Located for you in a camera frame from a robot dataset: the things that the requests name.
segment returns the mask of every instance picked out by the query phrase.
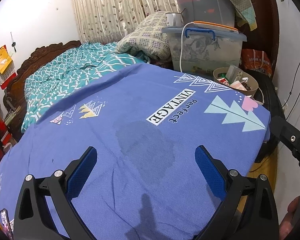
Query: wooden bed frame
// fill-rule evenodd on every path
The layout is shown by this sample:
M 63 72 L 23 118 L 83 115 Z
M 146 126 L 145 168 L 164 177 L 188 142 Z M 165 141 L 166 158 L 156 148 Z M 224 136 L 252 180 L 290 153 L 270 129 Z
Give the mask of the wooden bed frame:
M 22 137 L 20 129 L 27 111 L 27 102 L 24 92 L 26 78 L 66 50 L 77 48 L 80 45 L 80 41 L 70 41 L 65 45 L 59 43 L 37 48 L 17 70 L 18 75 L 8 84 L 3 97 L 3 104 L 8 112 L 11 110 L 11 106 L 7 103 L 7 101 L 10 101 L 16 109 L 21 106 L 21 110 L 9 124 L 9 130 L 17 141 L 19 141 Z

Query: red bag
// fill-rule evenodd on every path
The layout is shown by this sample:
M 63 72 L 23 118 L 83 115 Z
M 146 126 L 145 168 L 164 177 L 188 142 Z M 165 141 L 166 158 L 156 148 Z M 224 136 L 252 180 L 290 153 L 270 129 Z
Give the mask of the red bag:
M 241 65 L 244 69 L 251 69 L 272 76 L 270 60 L 264 51 L 243 49 L 241 52 Z

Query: calendar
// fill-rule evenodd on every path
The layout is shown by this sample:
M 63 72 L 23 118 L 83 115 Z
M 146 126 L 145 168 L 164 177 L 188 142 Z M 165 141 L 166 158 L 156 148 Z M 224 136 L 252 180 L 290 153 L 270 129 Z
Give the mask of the calendar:
M 9 66 L 6 68 L 6 70 L 3 72 L 3 74 L 0 73 L 0 87 L 2 90 L 4 90 L 9 82 L 16 77 L 17 74 L 14 70 L 14 66 L 12 63 L 9 64 Z

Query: hand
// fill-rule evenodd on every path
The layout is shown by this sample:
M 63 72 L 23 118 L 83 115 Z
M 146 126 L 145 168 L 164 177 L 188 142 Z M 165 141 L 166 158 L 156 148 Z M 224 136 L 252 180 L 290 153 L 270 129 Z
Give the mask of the hand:
M 296 197 L 288 206 L 288 213 L 283 218 L 279 226 L 279 240 L 283 240 L 291 232 L 293 226 L 291 225 L 294 212 L 297 210 L 299 197 Z

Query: curtain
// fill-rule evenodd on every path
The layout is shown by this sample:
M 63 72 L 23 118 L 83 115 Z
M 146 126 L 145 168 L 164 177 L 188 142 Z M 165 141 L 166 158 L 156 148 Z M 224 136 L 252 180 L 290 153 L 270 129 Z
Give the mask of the curtain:
M 156 11 L 178 12 L 176 0 L 73 0 L 82 42 L 119 41 Z

